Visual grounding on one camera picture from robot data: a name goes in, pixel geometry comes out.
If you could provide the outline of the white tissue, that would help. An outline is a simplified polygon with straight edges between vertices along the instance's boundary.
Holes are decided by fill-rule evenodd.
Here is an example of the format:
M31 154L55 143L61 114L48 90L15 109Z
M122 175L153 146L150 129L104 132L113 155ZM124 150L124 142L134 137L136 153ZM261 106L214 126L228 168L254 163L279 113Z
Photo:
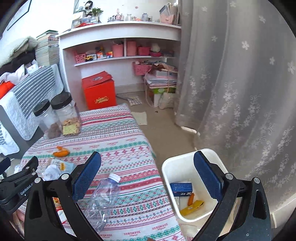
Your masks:
M44 181L57 180L60 176L61 176L61 170L57 165L49 165L42 172L42 178Z

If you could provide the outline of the clear plastic water bottle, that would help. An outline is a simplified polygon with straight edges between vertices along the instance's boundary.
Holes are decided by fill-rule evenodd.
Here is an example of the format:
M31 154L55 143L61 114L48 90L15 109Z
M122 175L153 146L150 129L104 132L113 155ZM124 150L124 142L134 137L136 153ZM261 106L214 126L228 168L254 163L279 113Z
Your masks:
M100 181L88 201L84 215L97 233L103 230L114 208L120 192L120 180L120 176L110 173L108 178Z

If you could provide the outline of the grey sofa with striped cover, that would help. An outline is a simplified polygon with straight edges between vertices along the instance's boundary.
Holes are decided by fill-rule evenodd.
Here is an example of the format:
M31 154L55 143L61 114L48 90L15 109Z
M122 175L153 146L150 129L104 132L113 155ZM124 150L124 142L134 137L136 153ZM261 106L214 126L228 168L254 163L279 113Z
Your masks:
M1 98L1 155L24 151L20 142L30 141L38 129L34 107L64 90L57 64L42 67Z

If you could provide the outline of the blue small carton box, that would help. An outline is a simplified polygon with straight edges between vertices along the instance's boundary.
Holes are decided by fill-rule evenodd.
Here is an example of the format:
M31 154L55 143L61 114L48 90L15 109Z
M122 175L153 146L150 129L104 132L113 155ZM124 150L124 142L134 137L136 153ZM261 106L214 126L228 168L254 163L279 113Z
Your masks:
M170 188L175 197L190 196L193 192L191 183L171 183Z

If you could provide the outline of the jar with dark snacks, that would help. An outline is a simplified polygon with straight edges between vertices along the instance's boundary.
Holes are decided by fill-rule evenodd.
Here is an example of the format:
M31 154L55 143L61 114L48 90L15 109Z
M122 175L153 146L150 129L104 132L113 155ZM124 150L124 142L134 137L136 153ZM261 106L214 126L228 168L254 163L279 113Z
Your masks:
M61 122L48 99L39 102L33 109L40 129L48 139L58 138L62 135Z

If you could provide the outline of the orange red cushion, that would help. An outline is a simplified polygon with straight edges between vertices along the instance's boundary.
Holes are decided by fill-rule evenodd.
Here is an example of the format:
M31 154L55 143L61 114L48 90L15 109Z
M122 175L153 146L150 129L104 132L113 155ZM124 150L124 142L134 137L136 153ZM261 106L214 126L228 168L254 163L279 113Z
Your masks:
M8 81L0 84L0 99L2 99L15 85Z

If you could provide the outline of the white lace floral curtain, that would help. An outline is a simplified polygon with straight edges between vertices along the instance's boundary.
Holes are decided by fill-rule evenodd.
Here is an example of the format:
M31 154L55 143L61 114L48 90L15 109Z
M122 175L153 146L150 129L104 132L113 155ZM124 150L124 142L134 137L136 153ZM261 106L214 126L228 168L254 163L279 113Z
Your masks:
M295 35L270 1L181 1L176 124L275 212L295 196Z

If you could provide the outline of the stack of books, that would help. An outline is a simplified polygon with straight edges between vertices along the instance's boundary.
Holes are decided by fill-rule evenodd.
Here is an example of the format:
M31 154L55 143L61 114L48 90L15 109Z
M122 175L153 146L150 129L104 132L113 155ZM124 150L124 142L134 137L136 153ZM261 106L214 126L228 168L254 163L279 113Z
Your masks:
M51 66L59 64L60 50L59 37L55 30L47 30L37 37L35 59L38 66Z

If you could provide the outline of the white paper on floor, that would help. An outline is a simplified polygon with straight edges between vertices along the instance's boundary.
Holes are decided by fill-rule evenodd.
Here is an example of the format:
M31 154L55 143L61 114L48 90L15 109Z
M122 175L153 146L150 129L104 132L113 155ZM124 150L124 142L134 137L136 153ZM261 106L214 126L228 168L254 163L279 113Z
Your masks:
M147 113L145 111L141 113L131 112L131 114L139 126L147 125Z

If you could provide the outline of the small pink crate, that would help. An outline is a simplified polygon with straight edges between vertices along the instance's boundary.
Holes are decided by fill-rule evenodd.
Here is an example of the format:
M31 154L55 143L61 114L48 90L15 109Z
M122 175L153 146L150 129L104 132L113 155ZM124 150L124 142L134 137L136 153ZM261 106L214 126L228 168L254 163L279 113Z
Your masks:
M75 55L75 61L77 64L86 62L85 58L86 58L85 53Z

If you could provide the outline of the pile of papers and boxes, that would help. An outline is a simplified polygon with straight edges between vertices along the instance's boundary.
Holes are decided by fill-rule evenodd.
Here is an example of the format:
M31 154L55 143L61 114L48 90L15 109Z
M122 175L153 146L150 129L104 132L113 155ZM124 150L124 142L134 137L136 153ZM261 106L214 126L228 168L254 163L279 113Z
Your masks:
M145 98L152 108L173 108L178 69L163 61L152 63L144 75Z

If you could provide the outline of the pink basket lower shelf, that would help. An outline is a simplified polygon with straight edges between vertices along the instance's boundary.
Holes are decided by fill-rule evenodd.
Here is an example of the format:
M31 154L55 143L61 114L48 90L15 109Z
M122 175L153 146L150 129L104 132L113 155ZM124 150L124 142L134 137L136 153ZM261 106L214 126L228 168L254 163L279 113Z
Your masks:
M144 76L146 73L148 73L151 70L152 64L134 61L132 63L132 67L133 67L133 73L136 76Z

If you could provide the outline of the pink storage bin left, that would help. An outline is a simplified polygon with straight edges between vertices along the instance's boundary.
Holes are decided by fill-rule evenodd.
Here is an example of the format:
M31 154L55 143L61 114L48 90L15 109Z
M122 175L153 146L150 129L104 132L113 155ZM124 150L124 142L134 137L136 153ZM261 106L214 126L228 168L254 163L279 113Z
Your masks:
M124 45L116 44L112 46L112 52L114 58L119 58L124 56Z

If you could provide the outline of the white curved shelf unit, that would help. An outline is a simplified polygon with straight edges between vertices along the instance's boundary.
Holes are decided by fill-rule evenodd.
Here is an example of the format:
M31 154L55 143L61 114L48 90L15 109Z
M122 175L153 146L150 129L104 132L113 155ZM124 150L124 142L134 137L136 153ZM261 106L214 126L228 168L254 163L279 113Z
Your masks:
M112 75L115 92L144 90L134 61L165 61L177 66L181 27L152 22L109 22L68 30L59 35L60 71L65 89L79 110L88 109L82 79L106 71Z

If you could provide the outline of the green potted plant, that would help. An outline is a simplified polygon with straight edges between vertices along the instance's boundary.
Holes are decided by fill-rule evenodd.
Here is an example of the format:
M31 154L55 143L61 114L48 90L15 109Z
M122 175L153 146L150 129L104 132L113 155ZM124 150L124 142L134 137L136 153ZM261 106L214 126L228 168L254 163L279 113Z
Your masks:
M96 22L101 23L100 15L103 13L101 8L92 8L92 17L95 19Z

